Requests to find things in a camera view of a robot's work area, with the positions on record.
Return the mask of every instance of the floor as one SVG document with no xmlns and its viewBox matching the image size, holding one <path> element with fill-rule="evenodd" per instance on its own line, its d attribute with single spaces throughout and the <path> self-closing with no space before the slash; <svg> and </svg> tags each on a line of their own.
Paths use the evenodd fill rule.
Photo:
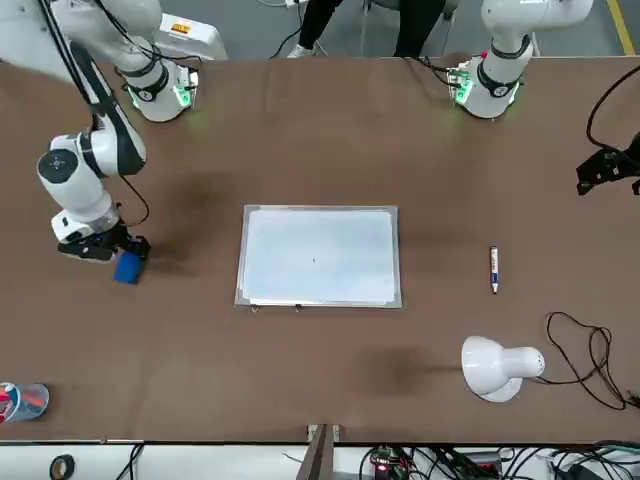
<svg viewBox="0 0 640 480">
<path fill-rule="evenodd" d="M 215 26 L 233 59 L 268 58 L 282 40 L 299 26 L 295 8 L 268 7 L 258 0 L 160 0 L 166 13 L 199 20 Z M 281 3 L 284 0 L 263 0 Z M 594 0 L 587 20 L 577 26 L 552 32 L 537 32 L 542 55 L 603 56 L 624 55 L 628 43 L 640 48 L 640 3 L 637 0 Z M 616 12 L 623 13 L 622 27 Z M 366 56 L 393 53 L 399 15 L 373 7 L 368 21 Z M 628 27 L 625 48 L 624 25 Z M 329 55 L 360 55 L 362 0 L 344 0 L 322 36 L 321 45 Z M 294 44 L 287 43 L 282 56 Z M 441 21 L 427 41 L 424 53 L 477 53 L 490 44 L 490 36 L 480 19 L 480 0 L 461 0 L 453 24 Z"/>
</svg>

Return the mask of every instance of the black mount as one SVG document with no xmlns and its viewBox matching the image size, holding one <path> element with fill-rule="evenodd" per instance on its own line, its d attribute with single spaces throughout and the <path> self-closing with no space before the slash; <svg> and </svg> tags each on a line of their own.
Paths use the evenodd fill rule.
<svg viewBox="0 0 640 480">
<path fill-rule="evenodd" d="M 624 155 L 602 148 L 576 169 L 578 194 L 586 195 L 593 187 L 617 182 L 626 177 L 640 177 L 640 134 L 624 150 Z M 631 185 L 634 195 L 640 195 L 640 180 Z"/>
<path fill-rule="evenodd" d="M 144 261 L 149 255 L 151 245 L 145 237 L 130 235 L 122 221 L 106 232 L 58 244 L 58 251 L 64 255 L 96 262 L 109 262 L 118 253 L 118 249 L 132 253 Z"/>
</svg>

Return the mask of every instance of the shoe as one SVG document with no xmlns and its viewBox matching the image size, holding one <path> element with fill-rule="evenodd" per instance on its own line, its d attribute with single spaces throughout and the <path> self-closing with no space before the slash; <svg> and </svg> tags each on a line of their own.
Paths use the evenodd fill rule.
<svg viewBox="0 0 640 480">
<path fill-rule="evenodd" d="M 302 57 L 311 57 L 315 55 L 315 49 L 309 50 L 308 48 L 304 48 L 301 45 L 296 45 L 291 50 L 291 53 L 287 55 L 287 58 L 302 58 Z"/>
</svg>

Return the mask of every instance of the yellow floor line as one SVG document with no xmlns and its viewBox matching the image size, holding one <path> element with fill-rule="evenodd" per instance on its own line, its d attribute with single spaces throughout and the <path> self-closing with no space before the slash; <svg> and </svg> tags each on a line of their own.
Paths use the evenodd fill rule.
<svg viewBox="0 0 640 480">
<path fill-rule="evenodd" d="M 622 10 L 620 10 L 618 0 L 607 0 L 607 4 L 609 5 L 609 11 L 611 12 L 613 23 L 616 25 L 616 30 L 618 31 L 618 37 L 620 38 L 624 54 L 635 55 L 636 50 L 633 47 L 629 30 L 627 30 L 627 26 L 624 23 L 624 17 L 622 16 Z"/>
</svg>

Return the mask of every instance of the whiteboard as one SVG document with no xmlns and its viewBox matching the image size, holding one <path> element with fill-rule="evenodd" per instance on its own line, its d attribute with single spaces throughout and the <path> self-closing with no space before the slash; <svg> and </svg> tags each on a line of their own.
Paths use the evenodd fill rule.
<svg viewBox="0 0 640 480">
<path fill-rule="evenodd" d="M 248 205 L 236 304 L 400 308 L 397 208 Z"/>
</svg>

